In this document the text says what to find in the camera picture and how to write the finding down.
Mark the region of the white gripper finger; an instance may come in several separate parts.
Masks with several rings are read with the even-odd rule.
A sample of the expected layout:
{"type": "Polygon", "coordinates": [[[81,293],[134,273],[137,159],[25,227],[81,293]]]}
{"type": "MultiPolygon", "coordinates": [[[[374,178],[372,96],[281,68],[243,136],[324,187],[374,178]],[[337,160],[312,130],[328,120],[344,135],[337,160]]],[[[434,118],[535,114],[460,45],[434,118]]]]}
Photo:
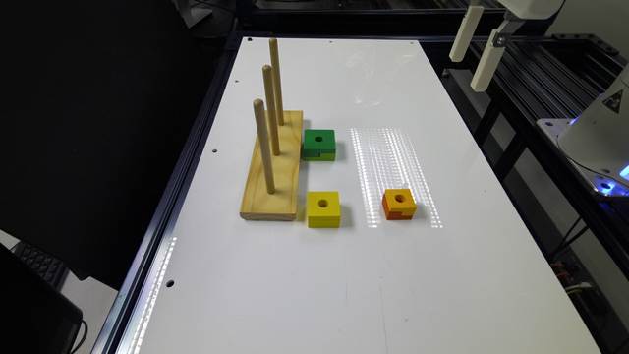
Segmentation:
{"type": "Polygon", "coordinates": [[[494,29],[490,34],[480,62],[471,80],[470,87],[473,91],[486,91],[504,51],[505,43],[503,36],[497,29],[494,29]]]}
{"type": "Polygon", "coordinates": [[[464,59],[483,12],[484,6],[481,4],[468,7],[449,52],[452,62],[458,63],[464,59]]]}

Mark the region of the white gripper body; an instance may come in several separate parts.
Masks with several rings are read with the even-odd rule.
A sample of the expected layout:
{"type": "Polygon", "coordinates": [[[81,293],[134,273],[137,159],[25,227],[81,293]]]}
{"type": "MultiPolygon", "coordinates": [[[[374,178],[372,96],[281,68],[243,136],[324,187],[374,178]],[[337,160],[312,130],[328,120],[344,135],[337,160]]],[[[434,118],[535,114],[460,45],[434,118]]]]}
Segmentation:
{"type": "MultiPolygon", "coordinates": [[[[513,34],[527,20],[547,20],[559,11],[563,0],[499,0],[506,9],[498,33],[513,34]]],[[[468,8],[468,33],[476,30],[483,13],[483,1],[471,0],[468,8]]]]}

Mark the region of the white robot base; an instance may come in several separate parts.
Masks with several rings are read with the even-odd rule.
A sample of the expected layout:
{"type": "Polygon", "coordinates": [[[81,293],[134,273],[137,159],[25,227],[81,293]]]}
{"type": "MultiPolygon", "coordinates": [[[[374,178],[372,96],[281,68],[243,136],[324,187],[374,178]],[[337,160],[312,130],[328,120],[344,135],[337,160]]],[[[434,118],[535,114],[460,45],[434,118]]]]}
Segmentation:
{"type": "Polygon", "coordinates": [[[576,169],[592,193],[628,197],[628,70],[575,118],[537,125],[576,169]]]}

